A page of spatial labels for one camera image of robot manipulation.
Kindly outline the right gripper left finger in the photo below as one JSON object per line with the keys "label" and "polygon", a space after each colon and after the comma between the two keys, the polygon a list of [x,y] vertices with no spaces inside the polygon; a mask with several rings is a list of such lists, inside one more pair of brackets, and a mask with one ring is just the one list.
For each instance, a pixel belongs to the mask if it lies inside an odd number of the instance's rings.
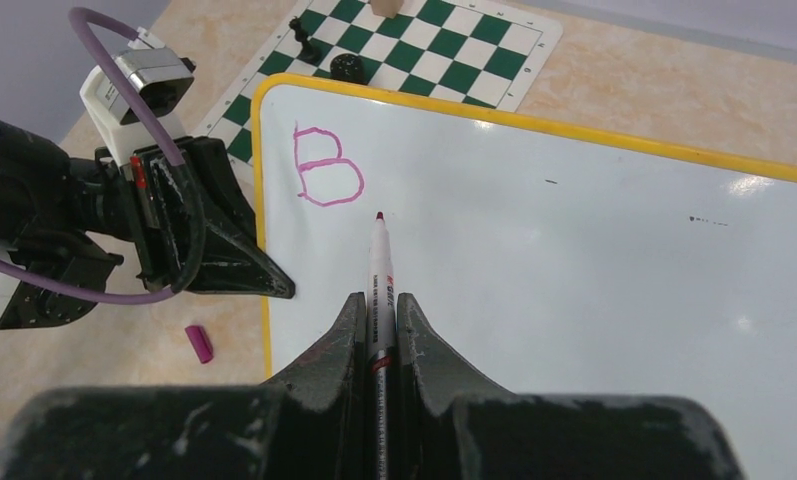
{"label": "right gripper left finger", "polygon": [[262,383],[279,401],[269,422],[264,479],[365,477],[358,333],[365,320],[364,294],[350,294],[327,332]]}

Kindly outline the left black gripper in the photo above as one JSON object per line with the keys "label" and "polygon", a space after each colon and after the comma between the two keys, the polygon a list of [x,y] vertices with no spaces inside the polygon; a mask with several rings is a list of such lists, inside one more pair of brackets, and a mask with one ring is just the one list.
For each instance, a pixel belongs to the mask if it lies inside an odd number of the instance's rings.
{"label": "left black gripper", "polygon": [[[133,244],[140,265],[137,278],[146,290],[167,288],[188,257],[191,215],[161,150],[144,148],[121,168],[100,147],[93,165],[100,187],[93,201],[93,231]],[[256,214],[223,141],[191,138],[189,166],[202,188],[206,220],[201,266],[189,291],[292,298],[294,281],[257,245]]]}

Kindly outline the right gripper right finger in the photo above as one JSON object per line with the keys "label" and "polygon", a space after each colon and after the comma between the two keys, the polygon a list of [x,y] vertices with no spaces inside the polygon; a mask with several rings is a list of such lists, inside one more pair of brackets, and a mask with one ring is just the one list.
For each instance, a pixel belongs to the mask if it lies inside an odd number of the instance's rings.
{"label": "right gripper right finger", "polygon": [[467,361],[432,327],[416,297],[397,298],[401,341],[407,347],[419,415],[421,479],[461,479],[462,461],[453,403],[468,395],[502,398],[509,390]]}

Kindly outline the purple marker cap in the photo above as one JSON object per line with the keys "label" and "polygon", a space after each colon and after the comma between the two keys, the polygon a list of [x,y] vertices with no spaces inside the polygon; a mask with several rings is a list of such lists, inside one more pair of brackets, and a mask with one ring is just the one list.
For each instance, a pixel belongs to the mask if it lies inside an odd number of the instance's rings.
{"label": "purple marker cap", "polygon": [[189,325],[184,331],[199,362],[206,364],[212,361],[214,349],[205,328],[202,325]]}

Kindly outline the purple whiteboard marker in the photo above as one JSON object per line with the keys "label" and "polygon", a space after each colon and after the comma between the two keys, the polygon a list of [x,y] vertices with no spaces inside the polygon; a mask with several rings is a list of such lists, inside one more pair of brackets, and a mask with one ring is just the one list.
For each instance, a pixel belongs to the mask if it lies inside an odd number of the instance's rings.
{"label": "purple whiteboard marker", "polygon": [[391,243],[378,212],[369,248],[366,354],[371,390],[372,463],[376,479],[390,473],[390,368],[396,348],[396,312]]}

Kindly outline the yellow framed whiteboard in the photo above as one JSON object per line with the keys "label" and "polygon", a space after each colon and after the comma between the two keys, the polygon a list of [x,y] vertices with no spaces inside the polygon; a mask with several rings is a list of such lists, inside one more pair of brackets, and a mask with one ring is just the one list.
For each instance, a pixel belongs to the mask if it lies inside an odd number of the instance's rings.
{"label": "yellow framed whiteboard", "polygon": [[251,103],[268,374],[395,286],[500,385],[668,394],[750,479],[797,479],[797,166],[293,74]]}

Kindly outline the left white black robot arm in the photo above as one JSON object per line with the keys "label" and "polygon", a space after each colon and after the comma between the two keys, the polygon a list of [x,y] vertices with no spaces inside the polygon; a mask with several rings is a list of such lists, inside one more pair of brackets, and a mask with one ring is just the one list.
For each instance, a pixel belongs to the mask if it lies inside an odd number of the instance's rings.
{"label": "left white black robot arm", "polygon": [[[200,265],[186,291],[293,297],[293,280],[257,244],[255,213],[224,143],[183,136],[176,144],[205,221]],[[185,196],[157,146],[119,166],[104,147],[92,158],[74,158],[0,120],[0,260],[50,284],[104,293],[124,259],[96,243],[100,234],[133,245],[145,294],[165,291],[192,245]]]}

